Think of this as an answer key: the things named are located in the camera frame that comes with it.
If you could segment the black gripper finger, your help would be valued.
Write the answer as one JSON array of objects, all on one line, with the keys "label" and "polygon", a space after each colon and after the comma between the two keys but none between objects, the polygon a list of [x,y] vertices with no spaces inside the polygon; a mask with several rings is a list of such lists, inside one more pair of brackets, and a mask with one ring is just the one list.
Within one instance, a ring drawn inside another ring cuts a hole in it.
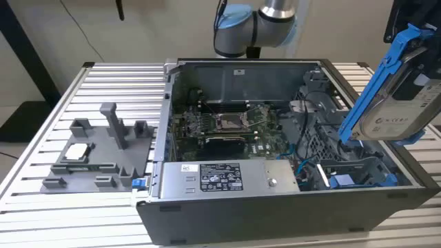
[{"label": "black gripper finger", "polygon": [[434,79],[434,36],[412,40],[400,61],[402,65],[397,71],[392,97],[398,101],[410,101]]}]

